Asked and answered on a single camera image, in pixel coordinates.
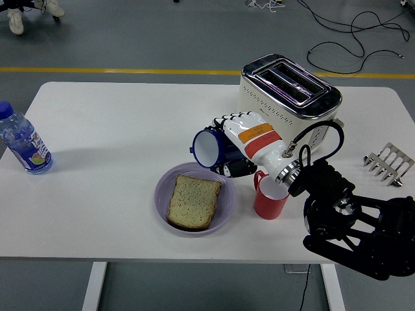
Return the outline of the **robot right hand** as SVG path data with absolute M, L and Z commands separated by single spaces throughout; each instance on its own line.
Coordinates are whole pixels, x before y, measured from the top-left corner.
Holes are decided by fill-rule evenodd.
M 296 158 L 284 157 L 287 144 L 259 113 L 232 113 L 213 119 L 211 125 L 225 136 L 253 164 L 264 167 L 274 181 L 281 183 L 283 171 Z

